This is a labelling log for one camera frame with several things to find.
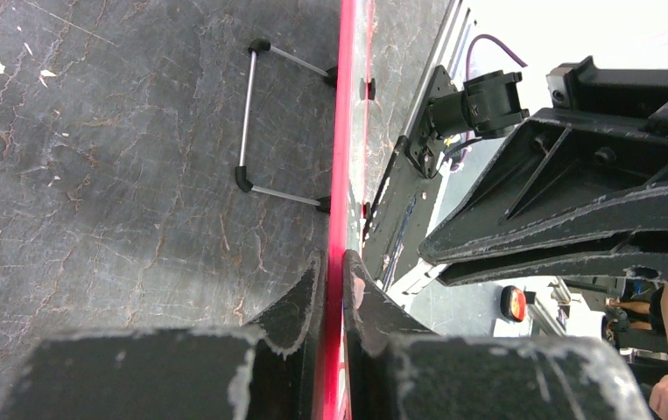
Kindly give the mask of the pink-framed whiteboard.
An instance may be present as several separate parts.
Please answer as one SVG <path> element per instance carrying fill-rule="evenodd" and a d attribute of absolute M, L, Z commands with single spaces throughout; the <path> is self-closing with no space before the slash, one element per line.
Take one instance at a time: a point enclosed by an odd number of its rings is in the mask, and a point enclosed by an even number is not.
<path fill-rule="evenodd" d="M 347 251 L 362 248 L 374 9 L 372 1 L 341 3 L 327 278 L 319 363 L 315 372 L 314 419 L 351 416 L 342 326 L 344 263 Z"/>

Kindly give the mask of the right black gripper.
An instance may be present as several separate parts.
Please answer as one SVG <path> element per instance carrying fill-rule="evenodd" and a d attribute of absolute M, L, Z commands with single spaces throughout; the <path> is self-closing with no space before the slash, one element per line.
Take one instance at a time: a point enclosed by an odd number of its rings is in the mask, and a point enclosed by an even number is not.
<path fill-rule="evenodd" d="M 556 109 L 506 139 L 420 256 L 446 285 L 668 283 L 668 69 L 601 69 L 589 56 L 546 80 Z"/>

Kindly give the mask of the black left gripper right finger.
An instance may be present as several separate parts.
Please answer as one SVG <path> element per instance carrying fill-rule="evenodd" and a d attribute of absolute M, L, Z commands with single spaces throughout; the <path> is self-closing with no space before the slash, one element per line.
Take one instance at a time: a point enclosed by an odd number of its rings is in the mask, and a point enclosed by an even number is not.
<path fill-rule="evenodd" d="M 628 365 L 588 338 L 439 335 L 343 256 L 350 411 L 356 419 L 648 419 Z"/>

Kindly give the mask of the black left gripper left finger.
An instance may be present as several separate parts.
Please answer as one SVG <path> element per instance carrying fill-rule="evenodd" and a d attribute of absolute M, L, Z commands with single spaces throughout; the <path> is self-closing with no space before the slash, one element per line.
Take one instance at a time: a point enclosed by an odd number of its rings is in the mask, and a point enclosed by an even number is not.
<path fill-rule="evenodd" d="M 81 330 L 43 339 L 1 419 L 312 419 L 325 262 L 240 326 Z"/>

